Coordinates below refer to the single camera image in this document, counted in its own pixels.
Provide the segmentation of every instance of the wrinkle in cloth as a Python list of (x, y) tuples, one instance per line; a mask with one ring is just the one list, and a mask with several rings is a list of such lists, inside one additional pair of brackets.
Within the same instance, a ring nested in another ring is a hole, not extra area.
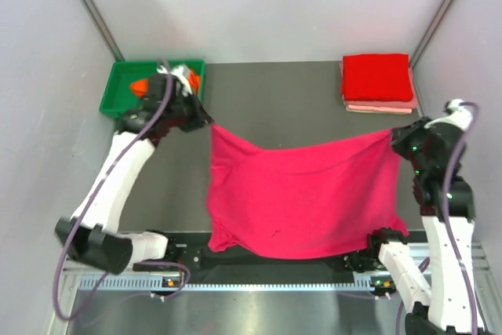
[(240, 245), (278, 259), (312, 259), (367, 246), (392, 228), (400, 157), (389, 129), (295, 149), (264, 150), (221, 126), (211, 131), (209, 248)]

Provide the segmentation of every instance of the green bin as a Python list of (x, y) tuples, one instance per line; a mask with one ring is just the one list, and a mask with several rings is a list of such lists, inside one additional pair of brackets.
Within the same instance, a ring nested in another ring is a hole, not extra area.
[[(204, 60), (168, 60), (171, 67), (186, 64), (200, 76), (198, 98), (202, 101), (204, 91), (204, 74), (206, 63)], [(130, 86), (136, 80), (147, 78), (157, 70), (157, 61), (115, 62), (111, 68), (107, 87), (101, 100), (100, 111), (112, 118), (119, 118), (131, 107), (137, 107), (140, 99), (136, 97)]]

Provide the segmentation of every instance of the metallic floor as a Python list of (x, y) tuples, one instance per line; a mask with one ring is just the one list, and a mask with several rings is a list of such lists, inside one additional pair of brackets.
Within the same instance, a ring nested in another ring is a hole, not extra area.
[[(319, 144), (417, 119), (417, 114), (345, 111), (336, 62), (209, 65), (203, 104), (224, 128), (263, 148)], [(397, 210), (409, 228), (418, 229), (422, 226), (412, 179), (411, 166), (402, 163)], [(121, 229), (210, 231), (208, 183), (209, 130), (173, 131), (141, 172), (125, 204)], [(77, 305), (86, 294), (78, 293)], [(99, 292), (83, 321), (126, 295)], [(388, 335), (394, 333), (398, 302), (333, 293), (184, 293), (165, 304), (139, 297), (111, 309), (94, 326), (75, 324), (69, 333)]]

